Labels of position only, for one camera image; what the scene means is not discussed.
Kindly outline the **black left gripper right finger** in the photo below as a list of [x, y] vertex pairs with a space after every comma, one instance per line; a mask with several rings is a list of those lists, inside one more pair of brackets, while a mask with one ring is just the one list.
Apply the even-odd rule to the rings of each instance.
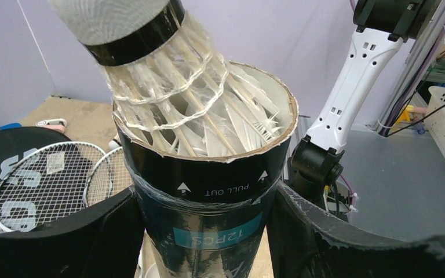
[[282, 182], [267, 233], [275, 277], [445, 277], [445, 236], [402, 242], [375, 235]]

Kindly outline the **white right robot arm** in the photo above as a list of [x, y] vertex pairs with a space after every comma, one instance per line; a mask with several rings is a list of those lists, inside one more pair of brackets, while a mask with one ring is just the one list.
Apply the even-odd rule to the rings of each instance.
[[324, 209], [325, 186], [336, 187], [348, 133], [379, 74], [408, 39], [428, 25], [439, 1], [357, 1], [356, 30], [331, 93], [293, 151], [297, 175], [291, 188]]

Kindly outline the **black shuttlecock tube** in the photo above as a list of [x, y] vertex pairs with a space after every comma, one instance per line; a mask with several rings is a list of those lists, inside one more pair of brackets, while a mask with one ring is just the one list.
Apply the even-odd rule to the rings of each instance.
[[282, 176], [298, 107], [287, 86], [254, 66], [284, 113], [283, 134], [234, 158], [185, 158], [149, 149], [114, 122], [160, 277], [248, 277]]

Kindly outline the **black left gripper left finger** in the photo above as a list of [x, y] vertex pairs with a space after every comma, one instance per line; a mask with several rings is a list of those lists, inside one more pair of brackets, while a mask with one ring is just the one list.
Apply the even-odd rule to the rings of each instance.
[[144, 237], [134, 189], [29, 232], [0, 234], [0, 277], [134, 277]]

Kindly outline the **white feather shuttlecock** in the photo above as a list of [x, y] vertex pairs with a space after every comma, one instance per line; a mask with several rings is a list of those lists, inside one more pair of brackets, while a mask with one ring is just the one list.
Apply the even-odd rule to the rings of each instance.
[[103, 70], [134, 138], [178, 156], [260, 149], [282, 132], [260, 82], [230, 63], [180, 1], [50, 1]]

